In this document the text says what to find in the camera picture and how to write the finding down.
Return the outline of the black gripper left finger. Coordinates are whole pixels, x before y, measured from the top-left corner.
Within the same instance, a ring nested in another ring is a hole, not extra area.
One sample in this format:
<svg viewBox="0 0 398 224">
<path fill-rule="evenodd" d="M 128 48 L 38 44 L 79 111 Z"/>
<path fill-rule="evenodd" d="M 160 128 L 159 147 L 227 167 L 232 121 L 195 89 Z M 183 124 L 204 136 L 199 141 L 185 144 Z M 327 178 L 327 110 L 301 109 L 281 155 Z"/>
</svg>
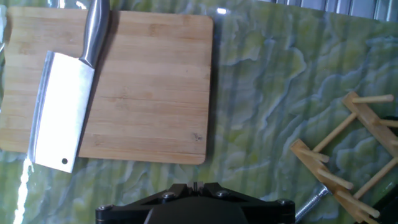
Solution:
<svg viewBox="0 0 398 224">
<path fill-rule="evenodd" d="M 114 204 L 100 205 L 95 210 L 96 224 L 109 223 L 144 223 L 149 212 L 158 205 L 193 196 L 195 182 L 173 184 L 169 189 L 150 195 L 136 202 L 117 206 Z"/>
</svg>

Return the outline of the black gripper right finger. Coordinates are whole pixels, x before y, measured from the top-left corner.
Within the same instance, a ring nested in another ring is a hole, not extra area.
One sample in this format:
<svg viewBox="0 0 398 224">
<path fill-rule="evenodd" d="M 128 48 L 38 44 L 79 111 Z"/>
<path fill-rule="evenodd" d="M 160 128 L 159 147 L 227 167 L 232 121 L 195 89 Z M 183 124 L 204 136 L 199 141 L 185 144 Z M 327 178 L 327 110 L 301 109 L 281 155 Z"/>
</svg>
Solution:
<svg viewBox="0 0 398 224">
<path fill-rule="evenodd" d="M 294 223 L 295 203 L 289 199 L 263 201 L 222 187 L 219 183 L 196 183 L 196 195 L 203 200 L 199 211 L 211 220 L 227 223 Z"/>
</svg>

